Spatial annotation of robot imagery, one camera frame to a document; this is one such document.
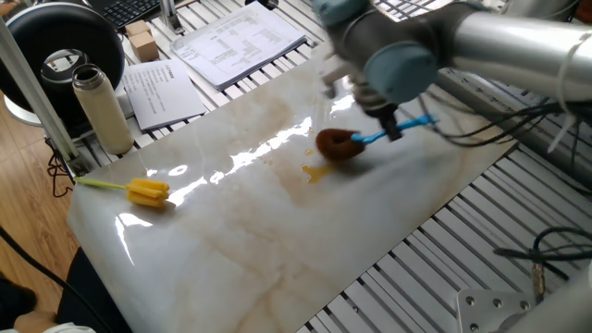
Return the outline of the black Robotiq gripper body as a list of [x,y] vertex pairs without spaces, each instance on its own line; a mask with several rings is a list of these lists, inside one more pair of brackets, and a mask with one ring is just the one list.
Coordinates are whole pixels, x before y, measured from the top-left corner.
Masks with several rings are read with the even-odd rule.
[[365,107],[364,112],[369,116],[376,118],[378,121],[390,121],[396,122],[395,112],[398,106],[396,104],[387,103],[380,106]]

